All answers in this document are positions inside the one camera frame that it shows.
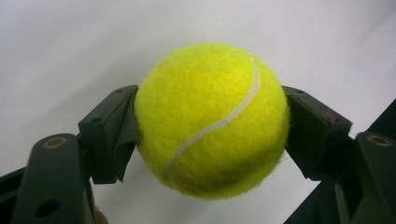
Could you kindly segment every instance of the round hole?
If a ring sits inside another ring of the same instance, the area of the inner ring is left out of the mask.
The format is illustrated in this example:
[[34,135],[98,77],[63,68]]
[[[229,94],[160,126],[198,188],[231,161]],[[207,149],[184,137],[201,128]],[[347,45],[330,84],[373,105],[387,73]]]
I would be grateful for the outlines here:
[[99,123],[100,121],[102,121],[102,119],[97,118],[97,119],[92,119],[91,121],[92,123]]
[[56,147],[61,147],[67,142],[64,137],[54,137],[44,143],[44,148],[53,149]]
[[376,145],[379,145],[381,147],[390,147],[390,146],[392,146],[392,143],[388,139],[380,137],[378,135],[374,135],[374,134],[368,135],[367,136],[367,140],[369,142],[374,143]]
[[35,215],[37,217],[49,217],[50,215],[56,213],[61,207],[61,203],[58,200],[52,200],[46,203],[42,203],[35,210]]

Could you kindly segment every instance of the white seam line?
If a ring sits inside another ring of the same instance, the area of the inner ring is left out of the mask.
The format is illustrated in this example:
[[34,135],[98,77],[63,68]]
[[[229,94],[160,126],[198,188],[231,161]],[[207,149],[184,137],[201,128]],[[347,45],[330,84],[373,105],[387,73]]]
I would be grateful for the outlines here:
[[190,139],[187,141],[183,142],[178,150],[174,153],[172,159],[169,161],[168,167],[166,169],[166,179],[169,182],[172,182],[171,179],[171,173],[172,173],[172,166],[173,163],[175,162],[176,158],[181,155],[184,151],[189,148],[192,144],[194,144],[198,139],[200,139],[202,136],[204,136],[207,133],[210,133],[216,129],[222,128],[225,125],[227,125],[228,122],[232,121],[236,116],[239,115],[242,111],[245,110],[245,108],[248,106],[250,101],[256,96],[256,94],[259,92],[260,89],[260,72],[257,67],[257,65],[254,63],[253,59],[251,59],[251,64],[253,67],[253,83],[252,86],[247,93],[247,96],[245,99],[237,106],[235,107],[224,119],[220,119],[209,126],[201,129],[197,133],[195,133]]

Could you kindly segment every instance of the tennis ball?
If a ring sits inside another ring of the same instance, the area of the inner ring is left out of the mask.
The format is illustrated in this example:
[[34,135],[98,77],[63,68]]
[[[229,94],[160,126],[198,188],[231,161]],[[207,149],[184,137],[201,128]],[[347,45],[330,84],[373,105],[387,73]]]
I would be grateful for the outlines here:
[[160,60],[134,102],[138,150],[166,186],[230,198],[278,164],[290,112],[279,81],[258,58],[224,44],[177,49]]

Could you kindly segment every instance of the yellow tennis ball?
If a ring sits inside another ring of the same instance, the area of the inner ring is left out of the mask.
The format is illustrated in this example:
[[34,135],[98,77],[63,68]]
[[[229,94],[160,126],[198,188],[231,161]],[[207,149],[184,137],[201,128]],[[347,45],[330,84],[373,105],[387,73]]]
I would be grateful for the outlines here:
[[278,164],[290,112],[258,58],[223,44],[177,49],[136,95],[138,150],[166,186],[206,200],[258,186]]

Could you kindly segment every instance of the white background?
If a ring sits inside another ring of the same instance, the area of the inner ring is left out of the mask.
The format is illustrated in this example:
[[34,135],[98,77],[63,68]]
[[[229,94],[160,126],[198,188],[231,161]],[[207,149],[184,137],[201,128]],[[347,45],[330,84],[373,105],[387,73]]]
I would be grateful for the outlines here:
[[[78,122],[111,91],[140,84],[175,48],[222,42],[259,56],[283,85],[369,127],[396,97],[396,2],[21,1],[0,3],[0,175]],[[124,183],[93,186],[110,223],[282,223],[317,183],[287,154],[253,191],[203,202],[160,185],[136,151]]]

